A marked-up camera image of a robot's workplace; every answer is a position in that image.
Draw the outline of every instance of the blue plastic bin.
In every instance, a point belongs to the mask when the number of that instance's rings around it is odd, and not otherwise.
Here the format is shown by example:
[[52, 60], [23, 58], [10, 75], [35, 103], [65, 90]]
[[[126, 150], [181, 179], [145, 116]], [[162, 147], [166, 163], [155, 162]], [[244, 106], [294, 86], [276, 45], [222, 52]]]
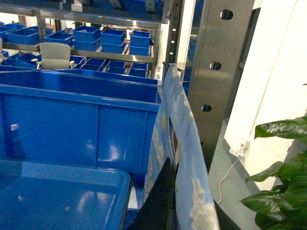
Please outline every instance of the blue plastic bin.
[[109, 61], [107, 67], [125, 68], [126, 62], [124, 61]]
[[14, 24], [14, 23], [10, 23], [10, 24], [4, 24], [2, 25], [4, 27], [8, 27], [12, 30], [19, 30], [19, 29], [22, 29], [22, 28], [26, 28], [27, 26], [26, 25], [20, 25], [20, 24]]
[[21, 45], [37, 45], [39, 43], [38, 31], [21, 29], [8, 32], [6, 34], [10, 43]]
[[9, 27], [0, 26], [0, 38], [2, 38], [3, 42], [8, 42], [8, 36], [6, 35], [7, 32], [14, 31], [14, 29], [11, 29]]
[[4, 66], [15, 66], [16, 60], [14, 59], [6, 59], [3, 62], [1, 62], [1, 65]]
[[75, 50], [87, 50], [87, 51], [96, 51], [101, 45], [101, 38], [96, 40], [93, 43], [88, 42], [77, 42], [74, 41], [74, 48]]
[[157, 85], [161, 86], [161, 82], [156, 79], [150, 78], [136, 78], [132, 76], [122, 76], [118, 74], [112, 74], [107, 72], [96, 72], [96, 71], [89, 71], [85, 69], [58, 69], [57, 72], [69, 73], [69, 74], [76, 74], [76, 75], [84, 75], [88, 77], [96, 77], [96, 78], [104, 78], [109, 80], [119, 80], [119, 81], [130, 81], [130, 82], [137, 82], [142, 84], [149, 84], [149, 85]]
[[160, 93], [158, 86], [51, 71], [0, 74], [0, 157], [146, 174]]
[[123, 52], [125, 46], [126, 46], [125, 42], [122, 42], [121, 45], [102, 44], [102, 52], [121, 54]]
[[129, 74], [130, 76], [147, 78], [148, 71], [144, 69], [130, 69]]
[[71, 56], [70, 61], [75, 61], [74, 69], [79, 69], [85, 63], [85, 57]]
[[121, 45], [125, 40], [125, 32], [122, 30], [104, 30], [101, 33], [102, 44]]
[[100, 38], [100, 28], [98, 27], [82, 25], [72, 32], [75, 42], [93, 43]]
[[150, 43], [150, 32], [133, 31], [135, 36], [130, 36], [130, 45], [148, 48]]
[[[38, 31], [38, 26], [27, 27], [27, 29]], [[52, 34], [52, 28], [47, 27], [46, 28], [46, 35], [51, 35], [51, 34]]]
[[5, 56], [6, 58], [10, 55], [8, 51], [2, 51], [3, 56]]
[[93, 65], [84, 64], [83, 66], [80, 67], [80, 69], [86, 69], [86, 70], [91, 70], [91, 71], [100, 71], [101, 66], [93, 66]]
[[130, 45], [131, 55], [149, 56], [149, 48], [136, 47]]
[[64, 33], [55, 33], [44, 37], [45, 42], [63, 43], [69, 46], [73, 45], [73, 35]]
[[99, 59], [99, 58], [90, 58], [86, 61], [86, 65], [93, 65], [93, 66], [106, 66], [106, 60], [105, 59]]
[[116, 74], [126, 74], [125, 68], [112, 68], [112, 67], [106, 67], [107, 73], [116, 73]]
[[122, 229], [130, 176], [122, 170], [0, 160], [1, 229]]
[[148, 70], [147, 63], [133, 62], [131, 65], [131, 69], [145, 69]]
[[17, 67], [24, 67], [24, 68], [30, 68], [30, 69], [36, 69], [37, 64], [32, 59], [37, 58], [38, 61], [42, 60], [42, 57], [40, 55], [35, 56], [33, 54], [24, 54], [18, 58], [16, 58], [16, 66]]

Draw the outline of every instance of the white wall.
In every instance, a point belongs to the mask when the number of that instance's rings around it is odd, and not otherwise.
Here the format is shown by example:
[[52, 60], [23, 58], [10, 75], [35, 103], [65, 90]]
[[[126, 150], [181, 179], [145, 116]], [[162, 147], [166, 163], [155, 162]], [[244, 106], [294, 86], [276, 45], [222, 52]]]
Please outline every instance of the white wall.
[[[249, 56], [225, 134], [231, 148], [253, 139], [255, 125], [303, 116], [307, 108], [306, 0], [263, 0]], [[284, 161], [292, 144], [281, 138], [251, 142], [242, 161], [250, 175]], [[271, 189], [274, 180], [258, 184]]]

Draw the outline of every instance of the stainless steel panel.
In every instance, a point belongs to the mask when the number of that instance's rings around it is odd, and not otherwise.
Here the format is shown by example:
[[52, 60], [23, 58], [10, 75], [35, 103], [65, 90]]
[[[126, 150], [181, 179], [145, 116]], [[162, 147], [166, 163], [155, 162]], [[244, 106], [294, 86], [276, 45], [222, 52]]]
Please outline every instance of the stainless steel panel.
[[145, 0], [146, 11], [155, 13], [155, 0]]
[[[254, 0], [205, 0], [189, 90], [191, 105], [210, 168], [224, 112], [238, 67]], [[230, 20], [221, 19], [222, 11], [232, 11]], [[210, 69], [212, 62], [222, 64]], [[203, 112], [209, 105], [211, 111]]]

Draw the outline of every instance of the green plant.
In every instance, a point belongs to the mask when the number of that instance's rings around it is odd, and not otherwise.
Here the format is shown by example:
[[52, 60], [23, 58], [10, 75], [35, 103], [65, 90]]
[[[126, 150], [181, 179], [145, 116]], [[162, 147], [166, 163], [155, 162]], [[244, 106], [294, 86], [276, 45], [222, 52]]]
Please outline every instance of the green plant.
[[[255, 138], [280, 137], [307, 144], [307, 116], [258, 125], [255, 131]], [[256, 212], [256, 224], [261, 230], [307, 230], [307, 150], [286, 163], [275, 162], [246, 182], [268, 177], [277, 177], [282, 184], [241, 200]]]

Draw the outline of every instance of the chair backrest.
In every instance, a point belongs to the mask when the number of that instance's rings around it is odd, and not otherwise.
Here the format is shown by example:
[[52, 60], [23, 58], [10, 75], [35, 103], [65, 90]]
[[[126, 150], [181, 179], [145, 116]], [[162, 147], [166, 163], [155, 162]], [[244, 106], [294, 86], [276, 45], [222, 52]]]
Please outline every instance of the chair backrest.
[[66, 44], [45, 42], [40, 44], [43, 69], [69, 69], [71, 47]]

